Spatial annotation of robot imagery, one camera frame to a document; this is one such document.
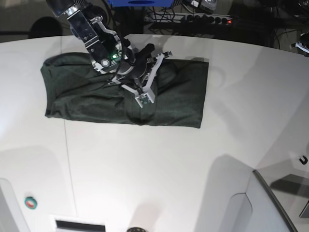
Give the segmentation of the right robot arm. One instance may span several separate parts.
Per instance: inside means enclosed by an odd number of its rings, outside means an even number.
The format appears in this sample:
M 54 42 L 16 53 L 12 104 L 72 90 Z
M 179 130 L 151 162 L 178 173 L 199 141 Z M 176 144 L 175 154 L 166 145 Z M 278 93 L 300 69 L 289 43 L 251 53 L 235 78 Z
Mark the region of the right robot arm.
M 86 0 L 48 0 L 47 5 L 56 17 L 67 15 L 70 29 L 81 40 L 91 56 L 92 66 L 101 74 L 109 74 L 103 87 L 120 85 L 134 94 L 140 102 L 154 102 L 151 86 L 163 60 L 171 52 L 155 57 L 152 43 L 134 52 L 128 39 L 104 23 L 103 14 Z

